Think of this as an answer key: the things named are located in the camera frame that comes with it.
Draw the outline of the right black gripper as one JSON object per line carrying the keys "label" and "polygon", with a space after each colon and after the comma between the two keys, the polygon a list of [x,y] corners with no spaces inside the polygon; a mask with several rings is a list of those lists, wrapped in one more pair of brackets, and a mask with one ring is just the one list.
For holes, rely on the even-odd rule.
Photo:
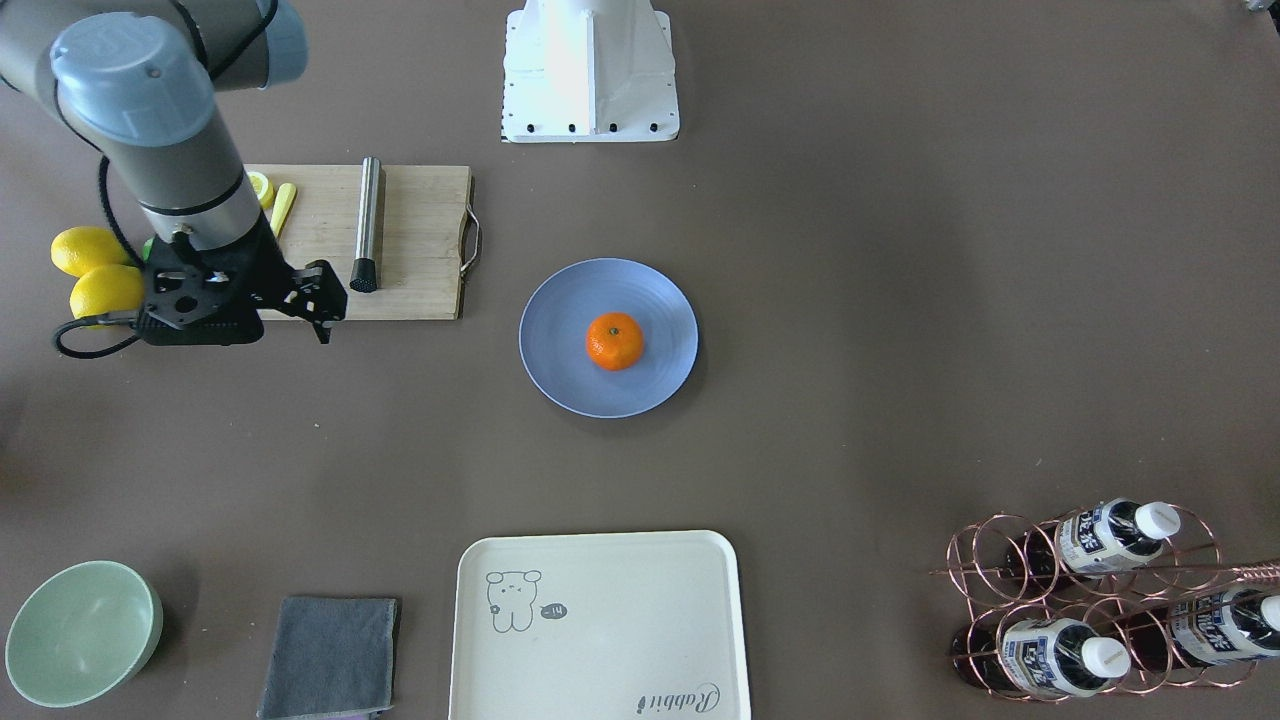
{"label": "right black gripper", "polygon": [[261,310],[300,318],[321,345],[346,319],[348,296],[326,260],[291,266],[260,217],[241,240],[197,250],[189,234],[155,236],[143,265],[143,304],[134,332],[154,346],[246,345],[262,338]]}

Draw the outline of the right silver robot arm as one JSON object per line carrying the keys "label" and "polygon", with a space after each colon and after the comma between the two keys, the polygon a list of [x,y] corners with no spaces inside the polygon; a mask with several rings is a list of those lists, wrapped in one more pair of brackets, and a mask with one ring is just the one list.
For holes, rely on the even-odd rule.
{"label": "right silver robot arm", "polygon": [[293,268],[218,110],[224,90],[298,79],[308,41],[288,1],[5,1],[3,82],[100,152],[154,231],[142,295],[63,324],[123,325],[152,346],[246,345],[260,313],[323,343],[346,316],[330,263]]}

